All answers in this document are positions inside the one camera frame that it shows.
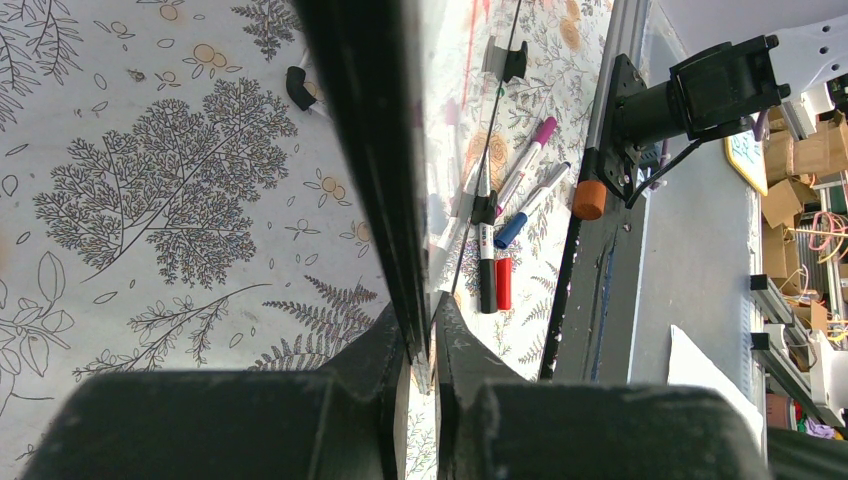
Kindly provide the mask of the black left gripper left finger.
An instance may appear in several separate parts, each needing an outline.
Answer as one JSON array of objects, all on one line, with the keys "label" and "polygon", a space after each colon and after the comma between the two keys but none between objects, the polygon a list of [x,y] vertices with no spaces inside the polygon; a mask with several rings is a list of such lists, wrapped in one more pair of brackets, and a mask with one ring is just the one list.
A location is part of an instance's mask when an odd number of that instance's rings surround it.
[{"label": "black left gripper left finger", "polygon": [[323,364],[331,381],[316,436],[313,479],[401,479],[405,473],[410,366],[397,315],[375,322]]}]

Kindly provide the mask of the white black-framed whiteboard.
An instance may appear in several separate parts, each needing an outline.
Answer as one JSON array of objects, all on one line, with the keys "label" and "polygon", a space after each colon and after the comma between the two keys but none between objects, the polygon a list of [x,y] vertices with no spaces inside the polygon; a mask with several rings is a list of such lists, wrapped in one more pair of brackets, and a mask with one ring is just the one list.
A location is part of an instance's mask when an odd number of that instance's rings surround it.
[{"label": "white black-framed whiteboard", "polygon": [[468,224],[509,69],[516,1],[297,1],[405,355],[430,372],[434,292]]}]

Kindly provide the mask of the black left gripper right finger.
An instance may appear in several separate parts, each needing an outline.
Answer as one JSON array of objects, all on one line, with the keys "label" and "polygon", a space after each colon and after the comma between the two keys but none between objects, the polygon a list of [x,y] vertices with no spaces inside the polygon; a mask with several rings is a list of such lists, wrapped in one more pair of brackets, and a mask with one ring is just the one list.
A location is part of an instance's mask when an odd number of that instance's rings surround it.
[{"label": "black left gripper right finger", "polygon": [[442,292],[433,326],[439,479],[456,479],[459,429],[478,390],[487,380],[525,379],[505,364],[467,326],[455,298]]}]

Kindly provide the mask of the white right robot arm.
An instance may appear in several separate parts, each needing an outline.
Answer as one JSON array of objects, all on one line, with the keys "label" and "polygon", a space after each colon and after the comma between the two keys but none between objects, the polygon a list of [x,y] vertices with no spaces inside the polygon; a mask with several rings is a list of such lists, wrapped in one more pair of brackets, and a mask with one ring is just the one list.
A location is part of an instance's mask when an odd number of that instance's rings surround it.
[{"label": "white right robot arm", "polygon": [[735,135],[744,118],[800,97],[847,72],[847,18],[724,42],[678,63],[666,82],[621,98],[613,119],[621,137],[646,145],[678,135]]}]

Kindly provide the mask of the red marker cap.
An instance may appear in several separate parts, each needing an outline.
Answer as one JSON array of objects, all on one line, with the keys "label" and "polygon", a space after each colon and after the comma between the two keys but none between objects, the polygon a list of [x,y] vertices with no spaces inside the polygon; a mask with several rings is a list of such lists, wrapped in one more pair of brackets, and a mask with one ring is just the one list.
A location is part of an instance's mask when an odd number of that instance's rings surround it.
[{"label": "red marker cap", "polygon": [[512,271],[513,261],[509,257],[495,262],[496,302],[499,311],[512,308]]}]

